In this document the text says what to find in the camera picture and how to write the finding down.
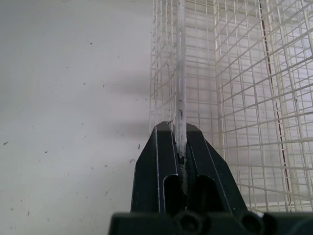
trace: round hole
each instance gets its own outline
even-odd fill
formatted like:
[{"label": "round hole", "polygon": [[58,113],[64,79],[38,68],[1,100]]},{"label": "round hole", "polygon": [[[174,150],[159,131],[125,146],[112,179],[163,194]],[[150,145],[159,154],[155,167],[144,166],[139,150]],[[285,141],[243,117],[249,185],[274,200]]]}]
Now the round hole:
[{"label": "round hole", "polygon": [[243,216],[242,224],[251,233],[259,233],[262,229],[260,221],[251,214]]},{"label": "round hole", "polygon": [[184,231],[189,233],[194,233],[199,230],[198,220],[189,214],[184,215],[180,219],[180,225]]},{"label": "round hole", "polygon": [[202,229],[202,218],[191,211],[184,211],[175,216],[181,234],[198,235]]}]

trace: vertical rod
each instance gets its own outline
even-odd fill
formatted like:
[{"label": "vertical rod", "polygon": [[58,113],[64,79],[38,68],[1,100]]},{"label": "vertical rod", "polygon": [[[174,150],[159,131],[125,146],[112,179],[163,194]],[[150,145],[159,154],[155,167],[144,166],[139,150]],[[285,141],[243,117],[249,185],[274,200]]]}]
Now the vertical rod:
[{"label": "vertical rod", "polygon": [[177,0],[176,26],[176,119],[175,140],[179,158],[186,155],[186,31],[185,31],[185,0]]}]

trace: metal wire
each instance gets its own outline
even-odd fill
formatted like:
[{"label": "metal wire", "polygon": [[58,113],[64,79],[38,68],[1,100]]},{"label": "metal wire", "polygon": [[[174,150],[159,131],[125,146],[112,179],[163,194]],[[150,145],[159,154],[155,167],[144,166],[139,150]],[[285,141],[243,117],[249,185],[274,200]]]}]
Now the metal wire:
[{"label": "metal wire", "polygon": [[[154,0],[151,127],[176,117],[176,0]],[[186,121],[249,209],[313,210],[313,2],[185,0]]]}]

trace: wall surface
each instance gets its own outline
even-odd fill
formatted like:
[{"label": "wall surface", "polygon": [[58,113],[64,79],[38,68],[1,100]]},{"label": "wall surface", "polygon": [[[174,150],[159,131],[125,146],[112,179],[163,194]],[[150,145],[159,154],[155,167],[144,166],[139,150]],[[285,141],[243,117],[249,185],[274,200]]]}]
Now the wall surface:
[{"label": "wall surface", "polygon": [[150,0],[0,0],[0,235],[103,235],[148,138]]}]

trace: wire mesh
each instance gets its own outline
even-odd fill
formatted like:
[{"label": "wire mesh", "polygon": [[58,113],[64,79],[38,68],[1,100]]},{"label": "wire mesh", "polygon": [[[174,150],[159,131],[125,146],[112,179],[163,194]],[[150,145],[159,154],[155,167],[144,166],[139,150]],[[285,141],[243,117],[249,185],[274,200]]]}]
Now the wire mesh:
[{"label": "wire mesh", "polygon": [[[175,125],[176,0],[154,0],[151,128]],[[249,209],[313,209],[313,3],[185,0],[186,121]]]}]

